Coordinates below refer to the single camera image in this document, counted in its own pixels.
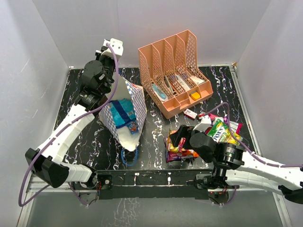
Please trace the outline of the blue snack packet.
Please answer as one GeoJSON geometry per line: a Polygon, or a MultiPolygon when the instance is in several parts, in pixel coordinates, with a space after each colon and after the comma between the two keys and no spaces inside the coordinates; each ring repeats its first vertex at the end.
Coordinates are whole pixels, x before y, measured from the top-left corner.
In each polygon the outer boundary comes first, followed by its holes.
{"type": "Polygon", "coordinates": [[[127,123],[127,127],[131,134],[137,133],[139,130],[139,126],[136,121],[130,121],[127,123]]]}

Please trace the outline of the large blue snack bag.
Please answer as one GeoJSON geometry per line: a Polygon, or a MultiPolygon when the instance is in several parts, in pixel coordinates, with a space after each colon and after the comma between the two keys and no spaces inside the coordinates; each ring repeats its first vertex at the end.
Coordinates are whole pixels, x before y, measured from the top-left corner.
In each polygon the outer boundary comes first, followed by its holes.
{"type": "Polygon", "coordinates": [[[109,107],[117,129],[136,119],[133,103],[129,99],[111,101],[109,107]]]}

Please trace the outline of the orange pink fruit snack packet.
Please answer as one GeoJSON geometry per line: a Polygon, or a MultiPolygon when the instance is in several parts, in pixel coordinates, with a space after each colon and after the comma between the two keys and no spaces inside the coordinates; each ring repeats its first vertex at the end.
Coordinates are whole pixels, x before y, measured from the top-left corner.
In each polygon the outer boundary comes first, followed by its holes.
{"type": "Polygon", "coordinates": [[[185,143],[185,138],[182,138],[179,145],[174,147],[170,140],[170,134],[176,132],[176,130],[170,130],[166,138],[164,138],[164,143],[166,147],[166,152],[180,153],[182,156],[191,156],[191,158],[197,158],[199,155],[192,149],[184,149],[183,145],[185,143]]]}

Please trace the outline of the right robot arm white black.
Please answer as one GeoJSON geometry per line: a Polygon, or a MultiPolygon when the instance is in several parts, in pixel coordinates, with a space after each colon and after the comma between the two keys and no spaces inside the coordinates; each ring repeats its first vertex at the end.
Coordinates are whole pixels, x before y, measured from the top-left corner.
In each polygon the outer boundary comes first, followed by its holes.
{"type": "Polygon", "coordinates": [[[199,189],[236,188],[247,186],[275,192],[293,203],[303,202],[303,168],[286,167],[264,157],[250,154],[243,146],[216,142],[194,127],[182,125],[169,135],[176,147],[196,152],[206,163],[213,163],[210,176],[196,176],[199,189]]]}

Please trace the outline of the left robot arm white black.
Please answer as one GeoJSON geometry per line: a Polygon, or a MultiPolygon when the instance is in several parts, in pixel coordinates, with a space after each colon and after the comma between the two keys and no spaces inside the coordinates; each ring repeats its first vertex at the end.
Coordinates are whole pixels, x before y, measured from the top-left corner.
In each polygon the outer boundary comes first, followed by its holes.
{"type": "Polygon", "coordinates": [[[25,177],[32,173],[53,188],[71,182],[82,183],[88,189],[97,185],[94,168],[64,163],[63,159],[81,132],[112,99],[118,76],[118,56],[114,50],[107,47],[97,52],[96,59],[84,67],[80,93],[64,120],[44,143],[25,153],[25,177]]]}

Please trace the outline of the blue checkered paper bag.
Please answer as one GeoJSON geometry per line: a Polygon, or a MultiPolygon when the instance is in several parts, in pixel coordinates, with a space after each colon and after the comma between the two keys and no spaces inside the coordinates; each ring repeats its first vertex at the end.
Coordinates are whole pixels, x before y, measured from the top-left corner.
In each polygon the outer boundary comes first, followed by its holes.
{"type": "Polygon", "coordinates": [[[134,166],[147,116],[143,87],[119,76],[113,97],[100,111],[101,122],[122,146],[121,159],[126,166],[134,166]]]}

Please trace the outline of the green yellow snack packet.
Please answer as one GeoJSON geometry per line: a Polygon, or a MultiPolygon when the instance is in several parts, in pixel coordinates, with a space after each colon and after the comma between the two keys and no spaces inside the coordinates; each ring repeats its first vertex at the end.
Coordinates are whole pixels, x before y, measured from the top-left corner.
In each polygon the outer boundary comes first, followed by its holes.
{"type": "Polygon", "coordinates": [[[242,141],[242,137],[235,132],[230,132],[228,125],[224,124],[222,121],[217,120],[212,126],[207,136],[211,137],[216,142],[231,143],[235,145],[240,145],[240,143],[234,139],[236,137],[239,141],[242,141]]]}

